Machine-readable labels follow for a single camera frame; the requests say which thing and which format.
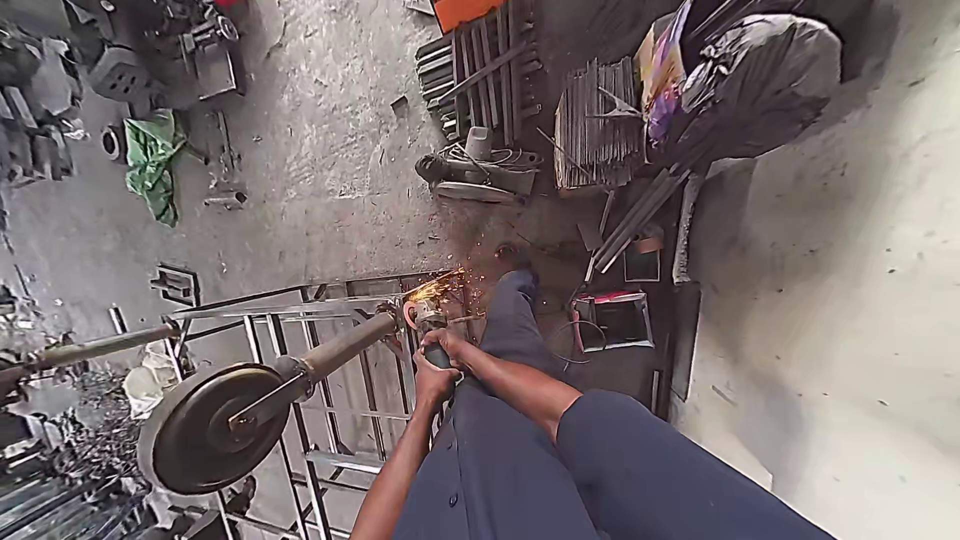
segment grinder handle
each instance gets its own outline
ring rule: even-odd
[[[440,343],[431,343],[423,348],[423,355],[431,364],[440,369],[447,369],[450,366],[450,356],[444,350]]]

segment cable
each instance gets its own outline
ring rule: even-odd
[[[573,325],[579,325],[579,324],[591,325],[592,327],[596,328],[597,331],[600,332],[600,335],[603,337],[603,347],[600,348],[600,351],[604,351],[607,349],[607,335],[603,332],[603,330],[601,330],[600,327],[598,327],[595,323],[588,321],[587,319],[578,319],[576,321],[569,321],[566,324],[558,326],[555,330],[550,332],[550,335],[547,336],[544,342],[549,344],[550,341],[553,340],[553,338],[560,333],[560,331],[566,330],[567,327],[571,327]],[[558,355],[557,353],[554,353],[550,349],[549,345],[547,345],[547,351],[550,351],[551,355],[556,356],[557,358],[566,362],[566,365],[564,366],[564,371],[566,371],[566,368],[569,367],[570,364],[589,364],[591,362],[591,360],[574,360],[572,358],[567,358],[566,356]]]

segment wall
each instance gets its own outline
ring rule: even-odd
[[[708,181],[676,424],[839,538],[958,538],[960,3],[895,9],[853,111]]]

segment square metal frame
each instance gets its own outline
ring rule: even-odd
[[[384,303],[392,305],[396,308],[397,312],[400,312],[402,309],[403,296],[407,292],[404,290],[405,281],[421,280],[425,282],[435,279],[446,272],[447,271],[423,272],[337,283],[308,283],[225,300],[206,306],[183,309],[170,315],[170,318],[180,322],[180,336],[168,339],[165,342],[165,346],[167,353],[174,360],[178,379],[183,380],[188,375],[185,373],[183,366],[183,359],[186,352],[184,345],[187,342],[242,326],[247,336],[253,361],[263,364],[263,344],[261,344],[260,338],[256,333],[255,325],[266,324],[270,335],[271,351],[276,356],[288,354],[286,335],[283,328],[283,323],[285,322],[299,322],[307,347],[312,349],[321,344],[320,335],[316,327],[318,321],[347,319],[352,320],[354,324],[359,324],[364,320],[365,314],[373,314],[377,306]],[[394,281],[396,281],[400,292],[367,296],[354,295],[358,288],[357,285],[359,284]],[[323,299],[327,289],[334,284],[342,285],[348,294],[347,297]],[[249,302],[294,292],[300,294],[300,303],[292,306],[239,306]],[[191,333],[190,328],[192,323],[202,319],[227,320],[227,322],[208,330]],[[382,422],[388,419],[409,421],[415,406],[413,352],[417,349],[417,340],[419,337],[415,331],[407,328],[406,325],[399,325],[394,338],[399,342],[400,347],[390,347],[390,349],[396,357],[396,372],[400,388],[400,399],[403,404],[403,413],[396,414],[378,410],[373,392],[372,370],[366,352],[362,352],[358,356],[360,358],[369,411],[336,408],[333,403],[329,383],[326,379],[321,380],[317,384],[317,387],[319,389],[319,396],[324,403],[321,412],[325,415],[324,423],[326,425],[327,451],[311,450],[314,445],[307,434],[302,407],[298,403],[293,404],[294,425],[296,426],[300,446],[296,450],[301,453],[304,459],[306,475],[302,475],[293,470],[290,460],[291,450],[288,448],[284,439],[281,437],[277,442],[280,447],[280,456],[283,460],[293,504],[296,506],[297,521],[292,526],[285,528],[248,516],[227,512],[226,497],[223,491],[218,491],[217,505],[221,518],[224,520],[229,540],[238,539],[233,538],[230,528],[226,527],[228,521],[243,523],[263,530],[264,532],[274,534],[280,538],[290,538],[294,540],[309,540],[310,537],[307,531],[311,528],[319,533],[322,540],[329,540],[335,537],[349,538],[350,531],[332,527],[327,520],[324,494],[331,489],[366,493],[367,488],[338,481],[338,477],[344,471],[358,471],[369,474],[379,473],[380,466],[387,459]],[[373,438],[379,459],[358,457],[341,452],[341,449],[344,449],[345,446],[340,438],[340,430],[337,424],[338,415],[371,418]],[[323,479],[320,477],[317,472],[317,463],[325,463],[333,467],[333,473],[329,478]],[[310,500],[306,502],[306,504],[300,500],[301,497],[297,491],[298,487],[305,487],[309,491]],[[310,514],[313,514],[312,520],[308,519]]]

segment round metal plate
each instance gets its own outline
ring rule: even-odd
[[[202,495],[249,474],[283,434],[286,414],[236,440],[227,420],[282,384],[260,364],[236,364],[180,383],[140,429],[137,461],[154,485],[181,495]]]
[[[466,182],[440,182],[434,193],[451,199],[468,199],[483,203],[515,203],[516,195],[499,187]]]

